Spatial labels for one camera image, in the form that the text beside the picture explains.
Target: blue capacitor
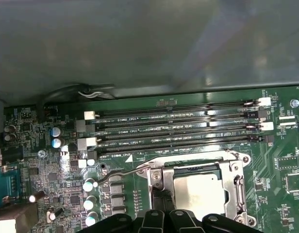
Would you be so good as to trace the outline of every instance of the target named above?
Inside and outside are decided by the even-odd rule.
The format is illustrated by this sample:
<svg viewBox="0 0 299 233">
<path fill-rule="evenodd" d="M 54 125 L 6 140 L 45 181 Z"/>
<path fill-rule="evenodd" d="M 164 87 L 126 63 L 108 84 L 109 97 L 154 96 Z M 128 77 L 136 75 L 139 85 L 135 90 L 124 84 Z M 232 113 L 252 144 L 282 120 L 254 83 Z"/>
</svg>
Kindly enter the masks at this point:
<svg viewBox="0 0 299 233">
<path fill-rule="evenodd" d="M 54 138 L 51 141 L 51 146 L 53 148 L 60 148 L 60 147 L 64 146 L 64 139 L 62 139 L 62 138 Z"/>
</svg>

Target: green circuit board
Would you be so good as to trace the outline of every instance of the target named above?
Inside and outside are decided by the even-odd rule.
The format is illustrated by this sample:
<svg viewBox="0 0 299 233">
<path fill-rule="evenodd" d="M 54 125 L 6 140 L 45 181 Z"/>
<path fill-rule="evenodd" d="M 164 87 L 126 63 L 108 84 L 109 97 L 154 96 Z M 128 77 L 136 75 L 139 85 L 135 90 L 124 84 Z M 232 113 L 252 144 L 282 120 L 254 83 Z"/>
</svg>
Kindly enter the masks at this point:
<svg viewBox="0 0 299 233">
<path fill-rule="evenodd" d="M 186 105 L 228 103 L 256 100 L 262 97 L 271 98 L 271 106 L 266 108 L 266 120 L 273 122 L 274 129 L 251 134 L 274 135 L 274 141 L 270 143 L 235 140 L 210 145 L 180 144 L 167 147 L 163 141 L 164 136 L 156 135 L 157 130 L 150 129 L 150 126 L 157 122 L 148 121 L 144 131 L 141 130 L 141 126 L 136 125 L 134 128 L 138 128 L 139 133 L 144 133 L 144 137 L 155 136 L 155 139 L 161 140 L 162 149 L 156 147 L 141 150 L 139 148 L 142 147 L 141 145 L 133 145 L 134 149 L 131 144 L 126 145 L 116 140 L 112 141 L 114 147 L 122 147 L 122 149 L 93 150 L 87 153 L 77 149 L 80 138 L 100 135 L 103 143 L 107 141 L 106 138 L 118 139 L 126 134 L 125 127 L 122 125 L 115 128 L 117 130 L 107 131 L 106 136 L 105 131 L 98 134 L 92 122 L 87 123 L 84 133 L 78 132 L 76 121 L 84 119 L 84 111 L 95 111 L 103 119 L 107 117 L 109 111 L 119 116 L 121 112 L 130 110 L 129 114 L 133 116 L 134 111 L 140 109 L 152 109 L 153 112 L 162 109 L 172 111 L 172 108 Z M 41 189 L 47 194 L 38 202 L 40 220 L 32 229 L 32 233 L 75 233 L 85 228 L 88 212 L 83 208 L 83 202 L 89 195 L 95 196 L 98 200 L 92 211 L 98 213 L 99 219 L 110 215 L 112 207 L 103 202 L 110 197 L 107 190 L 110 187 L 98 186 L 90 193 L 84 192 L 83 183 L 87 178 L 99 179 L 115 169 L 131 170 L 155 156 L 197 153 L 213 148 L 233 149 L 252 157 L 250 165 L 244 168 L 245 188 L 248 214 L 257 219 L 257 229 L 265 233 L 299 233 L 299 106 L 292 107 L 291 100 L 299 101 L 299 86 L 52 104 L 45 106 L 47 120 L 44 123 L 38 123 L 35 106 L 7 108 L 5 125 L 16 127 L 14 132 L 16 139 L 6 142 L 3 151 L 11 155 L 15 152 L 23 154 L 23 160 L 19 162 L 22 201 L 27 201 L 29 195 Z M 129 119 L 124 120 L 124 117 L 120 119 L 109 124 L 120 125 L 123 124 L 120 121 L 129 121 Z M 177 124 L 178 128 L 172 130 L 178 130 L 184 123 L 181 121 L 167 123 L 170 124 Z M 53 127 L 61 129 L 60 138 L 67 145 L 65 149 L 53 147 L 53 137 L 50 135 Z M 247 134 L 243 131 L 226 133 L 235 138 Z M 88 159 L 89 156 L 95 160 L 95 164 L 79 168 L 79 160 Z M 135 217 L 137 212 L 149 208 L 146 179 L 131 174 L 125 176 L 121 182 L 125 213 Z M 59 206 L 64 208 L 64 214 L 60 219 L 47 223 L 47 210 Z"/>
</svg>

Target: black capacitor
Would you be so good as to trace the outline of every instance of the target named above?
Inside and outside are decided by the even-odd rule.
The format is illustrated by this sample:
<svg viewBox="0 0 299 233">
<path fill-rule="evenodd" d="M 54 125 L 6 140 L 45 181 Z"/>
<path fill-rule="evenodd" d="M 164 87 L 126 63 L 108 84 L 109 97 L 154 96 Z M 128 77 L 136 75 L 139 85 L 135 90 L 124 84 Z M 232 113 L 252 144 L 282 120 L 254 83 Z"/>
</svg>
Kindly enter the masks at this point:
<svg viewBox="0 0 299 233">
<path fill-rule="evenodd" d="M 4 128 L 5 133 L 14 133 L 16 131 L 16 127 L 14 125 L 7 125 Z"/>
<path fill-rule="evenodd" d="M 14 134 L 14 133 L 11 133 L 11 134 L 7 134 L 5 137 L 4 137 L 4 140 L 6 142 L 14 142 L 17 140 L 17 136 Z"/>
<path fill-rule="evenodd" d="M 34 203 L 46 196 L 46 193 L 43 190 L 40 190 L 29 197 L 29 202 Z"/>
<path fill-rule="evenodd" d="M 54 221 L 58 216 L 64 213 L 64 209 L 62 207 L 58 207 L 49 215 L 49 219 Z"/>
</svg>

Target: motherboard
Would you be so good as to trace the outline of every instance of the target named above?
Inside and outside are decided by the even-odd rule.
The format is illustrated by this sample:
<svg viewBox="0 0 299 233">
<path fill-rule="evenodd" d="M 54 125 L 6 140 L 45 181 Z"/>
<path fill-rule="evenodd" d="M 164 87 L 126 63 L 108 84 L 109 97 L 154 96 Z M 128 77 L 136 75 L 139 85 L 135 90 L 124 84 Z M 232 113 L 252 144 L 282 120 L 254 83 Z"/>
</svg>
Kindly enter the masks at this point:
<svg viewBox="0 0 299 233">
<path fill-rule="evenodd" d="M 33 105 L 4 113 L 0 206 L 36 201 L 32 233 L 135 217 L 151 207 L 149 181 L 137 170 L 147 161 L 180 156 L 166 160 L 178 166 L 231 151 L 244 155 L 239 196 L 250 225 L 299 233 L 299 86 L 51 104 L 44 113 L 44 122 Z M 201 193 L 212 189 L 195 182 Z M 212 198 L 209 213 L 221 209 Z"/>
</svg>

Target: gray metal cover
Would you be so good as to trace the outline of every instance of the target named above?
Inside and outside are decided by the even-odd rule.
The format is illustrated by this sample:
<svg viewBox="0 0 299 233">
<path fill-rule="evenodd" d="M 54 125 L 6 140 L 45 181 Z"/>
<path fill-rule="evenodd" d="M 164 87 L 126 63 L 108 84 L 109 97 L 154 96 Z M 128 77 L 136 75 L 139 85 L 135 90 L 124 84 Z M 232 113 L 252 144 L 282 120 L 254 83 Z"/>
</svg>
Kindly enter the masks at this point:
<svg viewBox="0 0 299 233">
<path fill-rule="evenodd" d="M 0 97 L 299 83 L 299 0 L 0 0 Z"/>
</svg>

